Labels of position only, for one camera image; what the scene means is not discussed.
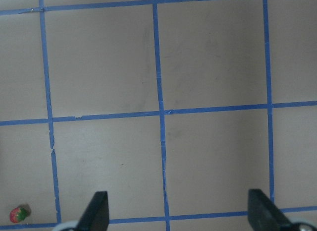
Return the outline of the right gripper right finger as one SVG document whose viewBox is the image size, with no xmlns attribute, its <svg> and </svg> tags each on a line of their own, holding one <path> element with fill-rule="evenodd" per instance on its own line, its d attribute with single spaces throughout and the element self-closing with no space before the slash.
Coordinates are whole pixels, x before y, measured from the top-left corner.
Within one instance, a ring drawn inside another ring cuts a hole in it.
<svg viewBox="0 0 317 231">
<path fill-rule="evenodd" d="M 248 222 L 254 231 L 315 231 L 305 221 L 291 221 L 260 189 L 248 191 Z"/>
</svg>

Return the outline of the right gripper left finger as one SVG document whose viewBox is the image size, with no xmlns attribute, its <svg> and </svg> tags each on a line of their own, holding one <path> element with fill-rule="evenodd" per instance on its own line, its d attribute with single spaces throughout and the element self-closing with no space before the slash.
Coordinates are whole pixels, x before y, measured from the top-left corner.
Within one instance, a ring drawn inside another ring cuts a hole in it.
<svg viewBox="0 0 317 231">
<path fill-rule="evenodd" d="M 58 224 L 54 231 L 106 231 L 109 226 L 109 204 L 106 191 L 95 192 L 78 221 Z"/>
</svg>

